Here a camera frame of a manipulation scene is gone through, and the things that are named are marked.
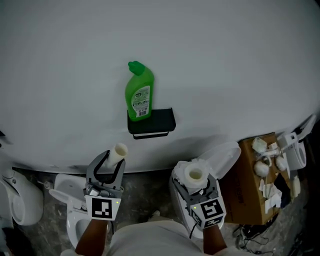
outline concrete floor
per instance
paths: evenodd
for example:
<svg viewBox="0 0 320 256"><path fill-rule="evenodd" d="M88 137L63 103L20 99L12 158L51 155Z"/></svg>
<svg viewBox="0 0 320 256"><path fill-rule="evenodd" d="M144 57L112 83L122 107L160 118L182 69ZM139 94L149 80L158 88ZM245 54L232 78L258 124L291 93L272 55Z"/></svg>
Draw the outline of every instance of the concrete floor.
<svg viewBox="0 0 320 256"><path fill-rule="evenodd" d="M23 174L34 183L37 180L54 182L56 176L32 171L25 171ZM125 174L122 182L124 193L114 226L116 227L123 221L145 222L155 209L159 209L162 216L179 222L169 193L170 174L169 170ZM35 255L58 256L63 250L72 248L66 228L67 207L64 203L54 199L41 185L39 187L44 192L43 217L35 225L19 228L31 241ZM259 245L250 241L247 247L253 251L273 251L275 256L288 255L296 235L305 227L307 213L304 206L307 200L308 187L303 182L301 183L301 194L280 212L275 223L262 235L269 238L269 242L266 245ZM234 246L236 243L232 234L237 226L225 223L222 227L221 232L228 246ZM110 232L107 244L111 238L112 233ZM264 242L259 237L255 240ZM196 244L199 247L202 246L201 241L197 241Z"/></svg>

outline person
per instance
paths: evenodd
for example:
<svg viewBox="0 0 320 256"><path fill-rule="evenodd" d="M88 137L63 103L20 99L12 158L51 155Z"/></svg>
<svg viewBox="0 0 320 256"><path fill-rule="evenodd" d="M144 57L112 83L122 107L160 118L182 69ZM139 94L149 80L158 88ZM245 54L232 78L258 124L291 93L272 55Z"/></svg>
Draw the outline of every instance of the person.
<svg viewBox="0 0 320 256"><path fill-rule="evenodd" d="M108 221L92 219L75 251L61 256L101 256L106 242ZM248 256L247 252L227 247L218 225L203 229L203 252L180 223L160 216L155 211L145 223L125 225L114 233L107 256Z"/></svg>

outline white wall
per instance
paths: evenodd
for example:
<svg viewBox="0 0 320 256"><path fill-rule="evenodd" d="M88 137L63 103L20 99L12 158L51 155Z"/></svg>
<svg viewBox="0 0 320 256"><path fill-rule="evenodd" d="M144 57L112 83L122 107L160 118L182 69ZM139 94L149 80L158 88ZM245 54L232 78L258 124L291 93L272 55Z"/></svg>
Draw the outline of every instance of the white wall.
<svg viewBox="0 0 320 256"><path fill-rule="evenodd" d="M0 154L77 172L123 142L136 172L290 130L320 109L319 28L313 0L3 0ZM153 108L174 110L168 137L128 133L132 60L155 74Z"/></svg>

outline toilet seat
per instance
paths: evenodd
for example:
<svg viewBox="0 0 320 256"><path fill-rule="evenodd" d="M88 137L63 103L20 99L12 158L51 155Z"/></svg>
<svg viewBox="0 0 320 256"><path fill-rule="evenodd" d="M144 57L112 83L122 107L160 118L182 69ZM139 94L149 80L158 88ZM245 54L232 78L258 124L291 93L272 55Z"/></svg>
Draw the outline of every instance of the toilet seat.
<svg viewBox="0 0 320 256"><path fill-rule="evenodd" d="M74 248L77 247L79 239L85 232L90 221L91 218L87 212L82 210L74 209L67 214L66 231Z"/></svg>

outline bottle label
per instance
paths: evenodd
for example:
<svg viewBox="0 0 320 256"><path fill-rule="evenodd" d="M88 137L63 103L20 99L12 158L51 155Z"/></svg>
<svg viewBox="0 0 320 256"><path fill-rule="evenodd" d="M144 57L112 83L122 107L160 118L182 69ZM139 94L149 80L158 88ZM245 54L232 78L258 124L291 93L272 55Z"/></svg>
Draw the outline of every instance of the bottle label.
<svg viewBox="0 0 320 256"><path fill-rule="evenodd" d="M136 112L136 117L143 117L149 113L150 86L140 88L132 96L131 105Z"/></svg>

